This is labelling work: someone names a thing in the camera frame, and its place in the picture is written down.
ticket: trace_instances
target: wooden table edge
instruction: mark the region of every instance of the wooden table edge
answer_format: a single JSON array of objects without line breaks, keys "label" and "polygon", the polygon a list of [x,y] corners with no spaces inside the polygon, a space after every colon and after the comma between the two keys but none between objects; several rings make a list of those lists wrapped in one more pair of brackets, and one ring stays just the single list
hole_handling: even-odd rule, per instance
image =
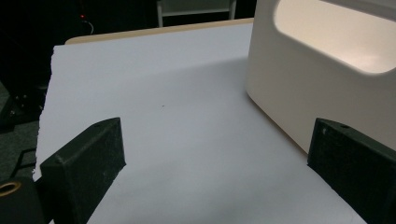
[{"label": "wooden table edge", "polygon": [[141,35],[157,35],[157,34],[165,34],[165,33],[172,33],[172,32],[220,27],[220,26],[247,24],[247,23],[253,23],[253,19],[249,18],[249,19],[240,19],[240,20],[232,20],[232,21],[212,21],[212,22],[205,22],[205,23],[169,26],[169,27],[162,27],[162,28],[127,31],[127,32],[103,34],[103,35],[84,35],[84,36],[78,36],[78,37],[73,37],[71,39],[68,39],[65,42],[65,44],[66,45],[81,44],[81,43],[104,41],[104,40],[111,40],[111,39],[135,37],[135,36],[141,36]]}]

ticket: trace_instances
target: white plastic container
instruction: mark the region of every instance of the white plastic container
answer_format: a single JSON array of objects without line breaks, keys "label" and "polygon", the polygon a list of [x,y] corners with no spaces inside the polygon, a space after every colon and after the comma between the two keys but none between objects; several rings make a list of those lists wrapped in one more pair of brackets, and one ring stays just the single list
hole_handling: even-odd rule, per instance
[{"label": "white plastic container", "polygon": [[316,118],[396,149],[395,7],[331,1],[258,1],[247,93],[305,151]]}]

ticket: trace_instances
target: cable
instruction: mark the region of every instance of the cable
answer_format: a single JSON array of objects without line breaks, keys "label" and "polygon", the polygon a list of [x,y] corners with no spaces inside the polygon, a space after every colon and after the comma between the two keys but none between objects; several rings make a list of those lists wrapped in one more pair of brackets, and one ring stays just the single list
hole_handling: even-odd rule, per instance
[{"label": "cable", "polygon": [[92,35],[92,34],[93,34],[93,25],[92,25],[92,23],[90,23],[89,21],[82,21],[82,22],[88,23],[88,24],[91,26],[91,33],[90,33],[90,35]]}]

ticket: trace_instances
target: table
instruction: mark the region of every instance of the table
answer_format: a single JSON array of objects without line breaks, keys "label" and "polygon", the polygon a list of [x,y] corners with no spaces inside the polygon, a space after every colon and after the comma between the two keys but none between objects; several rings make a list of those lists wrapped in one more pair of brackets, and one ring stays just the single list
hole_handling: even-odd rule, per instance
[{"label": "table", "polygon": [[251,29],[56,47],[37,164],[120,117],[127,166],[89,223],[364,223],[246,94]]}]

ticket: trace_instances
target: white sheet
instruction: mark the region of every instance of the white sheet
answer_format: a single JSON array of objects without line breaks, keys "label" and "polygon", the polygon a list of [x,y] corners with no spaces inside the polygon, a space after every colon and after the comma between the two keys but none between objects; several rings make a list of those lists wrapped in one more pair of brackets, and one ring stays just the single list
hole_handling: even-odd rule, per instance
[{"label": "white sheet", "polygon": [[56,47],[37,164],[120,117],[127,166],[90,223],[364,223],[248,98],[250,34],[236,25]]}]

